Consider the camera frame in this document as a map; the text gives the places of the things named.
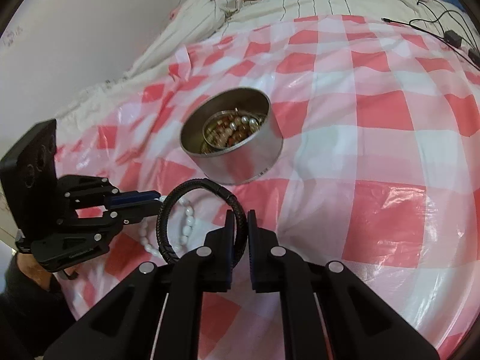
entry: white bead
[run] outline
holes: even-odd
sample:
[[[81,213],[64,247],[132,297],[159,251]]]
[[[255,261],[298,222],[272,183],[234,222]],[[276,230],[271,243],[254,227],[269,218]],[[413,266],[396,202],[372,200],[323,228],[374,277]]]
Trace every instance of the white bead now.
[[[184,198],[183,196],[178,200],[178,203],[180,203],[182,206],[188,206],[190,204],[188,199]]]
[[[140,237],[146,237],[147,236],[147,226],[141,225],[140,230],[138,230],[138,234]]]
[[[190,227],[194,227],[195,218],[193,216],[187,216],[187,219],[185,220],[185,223]]]
[[[192,232],[192,229],[191,229],[191,226],[184,226],[183,229],[181,230],[181,233],[186,236],[186,237],[189,237],[191,235],[191,232]]]

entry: black sleeve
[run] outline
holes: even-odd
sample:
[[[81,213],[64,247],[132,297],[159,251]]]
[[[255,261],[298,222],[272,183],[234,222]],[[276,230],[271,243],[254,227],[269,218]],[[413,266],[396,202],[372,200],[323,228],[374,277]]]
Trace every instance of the black sleeve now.
[[[60,285],[52,275],[50,292],[43,290],[18,269],[16,256],[10,261],[5,282],[0,312],[30,355],[41,356],[75,323]]]

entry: metal tin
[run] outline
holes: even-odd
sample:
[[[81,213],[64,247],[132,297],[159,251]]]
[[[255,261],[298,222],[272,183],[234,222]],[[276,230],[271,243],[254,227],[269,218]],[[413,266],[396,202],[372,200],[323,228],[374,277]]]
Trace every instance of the metal tin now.
[[[257,132],[238,145],[201,154],[205,122],[217,112],[235,108],[264,114],[266,119]],[[267,95],[253,88],[235,88],[208,99],[189,116],[181,129],[180,144],[209,179],[236,185],[256,179],[273,166],[282,151],[283,137]]]

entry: silver screw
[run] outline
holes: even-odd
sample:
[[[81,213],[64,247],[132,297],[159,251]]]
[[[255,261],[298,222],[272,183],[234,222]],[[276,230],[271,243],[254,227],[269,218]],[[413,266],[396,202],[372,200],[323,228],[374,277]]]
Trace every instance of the silver screw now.
[[[197,255],[200,257],[210,256],[212,250],[208,246],[201,246],[197,249]]]
[[[154,268],[155,268],[155,264],[153,264],[153,262],[147,261],[147,262],[141,263],[140,266],[138,267],[138,270],[142,272],[144,275],[146,275],[152,272]]]
[[[275,257],[285,256],[286,252],[287,250],[281,246],[274,246],[272,249],[270,249],[270,253]]]
[[[328,269],[333,273],[339,274],[343,271],[343,264],[339,261],[332,261],[330,264],[328,264]]]

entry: red and white checkered tablecloth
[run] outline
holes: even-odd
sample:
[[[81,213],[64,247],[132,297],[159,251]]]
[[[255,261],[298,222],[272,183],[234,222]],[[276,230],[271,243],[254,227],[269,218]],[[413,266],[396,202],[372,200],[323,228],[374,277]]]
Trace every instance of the red and white checkered tablecloth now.
[[[344,261],[446,358],[480,309],[480,74],[429,35],[360,16],[215,35],[179,48],[169,75],[62,147],[58,173],[162,194],[201,178],[179,145],[182,123],[237,86],[270,96],[285,137],[269,172],[231,188],[245,210],[308,261]],[[208,193],[191,194],[190,249],[226,212]],[[169,222],[173,243],[181,217]],[[139,263],[163,263],[137,230],[126,226],[108,255],[62,281],[76,316]],[[229,293],[205,296],[199,357],[284,358],[278,295],[251,290],[248,258]]]

